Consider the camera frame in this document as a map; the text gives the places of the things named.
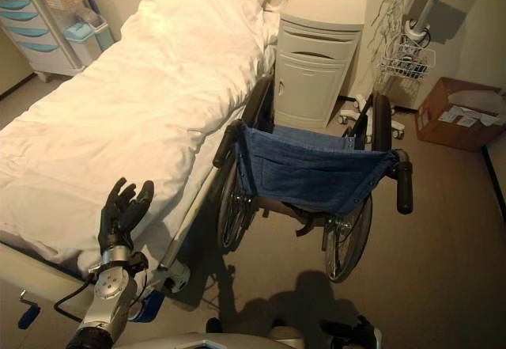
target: drawer handle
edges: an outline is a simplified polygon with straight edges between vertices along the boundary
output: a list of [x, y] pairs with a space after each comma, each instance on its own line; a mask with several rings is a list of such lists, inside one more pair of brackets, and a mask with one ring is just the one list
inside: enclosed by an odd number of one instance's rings
[[285, 84], [283, 84], [283, 81], [280, 80], [278, 85], [278, 96], [281, 97], [284, 91], [285, 91]]
[[27, 36], [28, 38], [38, 38], [42, 35], [46, 35], [49, 32], [49, 30], [46, 30], [44, 28], [21, 28], [21, 27], [7, 27], [7, 28], [18, 35]]
[[10, 19], [12, 21], [26, 22], [35, 18], [38, 13], [16, 13], [14, 11], [2, 11], [0, 12], [2, 17]]
[[28, 6], [30, 1], [0, 1], [0, 7], [6, 10], [21, 10]]
[[16, 42], [16, 43], [37, 52], [51, 52], [54, 51], [56, 48], [58, 48], [58, 46], [55, 46], [54, 44], [37, 44], [27, 42]]
[[348, 43], [353, 41], [353, 37], [350, 37], [349, 39], [343, 39], [343, 38], [335, 38], [330, 36], [324, 36], [324, 35], [312, 35], [312, 34], [304, 34], [302, 32], [290, 32], [286, 31], [287, 34], [296, 36], [299, 38], [307, 38], [307, 39], [313, 39], [313, 40], [326, 40], [328, 42], [339, 42], [339, 43]]
[[324, 54], [320, 54], [318, 52], [306, 52], [306, 51], [295, 51], [293, 52], [294, 54], [297, 54], [297, 55], [306, 55], [306, 56], [314, 56], [316, 58], [322, 58], [322, 59], [330, 59], [330, 60], [334, 60], [332, 59], [330, 56], [327, 56], [327, 55], [324, 55]]

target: cardboard box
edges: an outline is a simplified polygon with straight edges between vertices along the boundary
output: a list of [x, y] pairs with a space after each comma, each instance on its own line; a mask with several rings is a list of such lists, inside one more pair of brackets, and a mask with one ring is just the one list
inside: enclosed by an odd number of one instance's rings
[[418, 139], [469, 151], [486, 145], [506, 130], [506, 103], [499, 92], [487, 85], [440, 78], [415, 117]]

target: drawer unit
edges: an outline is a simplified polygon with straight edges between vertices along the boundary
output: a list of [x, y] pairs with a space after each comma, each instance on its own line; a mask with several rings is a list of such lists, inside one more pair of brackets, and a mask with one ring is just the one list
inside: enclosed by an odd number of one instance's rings
[[325, 127], [357, 49], [366, 0], [289, 0], [281, 13], [276, 124]]
[[[78, 55], [79, 49], [89, 51], [87, 46], [81, 42], [71, 45], [64, 35], [76, 23], [76, 2], [85, 4], [81, 0], [59, 1], [65, 3], [65, 7], [54, 10], [51, 0], [0, 0], [0, 27], [43, 80], [49, 73], [74, 76], [92, 62], [83, 59], [89, 57]], [[103, 22], [101, 27], [107, 28], [107, 22]], [[101, 52], [96, 44], [93, 58]]]

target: white cabinet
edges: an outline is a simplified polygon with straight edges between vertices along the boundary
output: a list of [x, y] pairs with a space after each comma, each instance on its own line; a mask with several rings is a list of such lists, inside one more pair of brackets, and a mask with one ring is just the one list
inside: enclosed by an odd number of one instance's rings
[[289, 0], [278, 36], [276, 124], [328, 124], [361, 36], [365, 2]]

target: white blanket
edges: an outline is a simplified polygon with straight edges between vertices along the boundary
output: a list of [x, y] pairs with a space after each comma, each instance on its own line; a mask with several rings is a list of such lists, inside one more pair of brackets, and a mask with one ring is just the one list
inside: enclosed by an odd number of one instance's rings
[[135, 236], [163, 219], [204, 138], [255, 84], [277, 32], [263, 2], [142, 0], [120, 42], [0, 131], [1, 239], [53, 263], [96, 256], [100, 209], [121, 176], [155, 184]]

